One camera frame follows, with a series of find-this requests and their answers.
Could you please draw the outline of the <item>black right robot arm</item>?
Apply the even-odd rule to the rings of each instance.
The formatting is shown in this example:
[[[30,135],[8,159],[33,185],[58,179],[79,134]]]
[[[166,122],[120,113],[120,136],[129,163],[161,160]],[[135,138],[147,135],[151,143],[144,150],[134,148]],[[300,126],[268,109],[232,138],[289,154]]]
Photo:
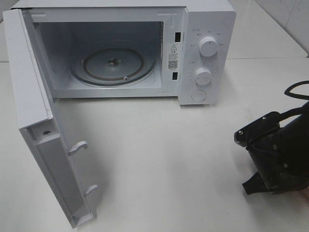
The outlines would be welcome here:
[[[270,112],[234,134],[257,169],[242,186],[246,194],[282,194],[309,185],[309,105]]]

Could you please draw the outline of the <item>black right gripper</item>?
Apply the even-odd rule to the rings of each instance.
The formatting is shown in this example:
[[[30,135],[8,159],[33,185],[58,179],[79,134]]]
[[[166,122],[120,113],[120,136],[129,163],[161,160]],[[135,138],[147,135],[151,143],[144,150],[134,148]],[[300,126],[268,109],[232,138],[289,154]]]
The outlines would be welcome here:
[[[286,193],[309,185],[309,118],[299,116],[246,147],[257,171],[242,186],[247,195]]]

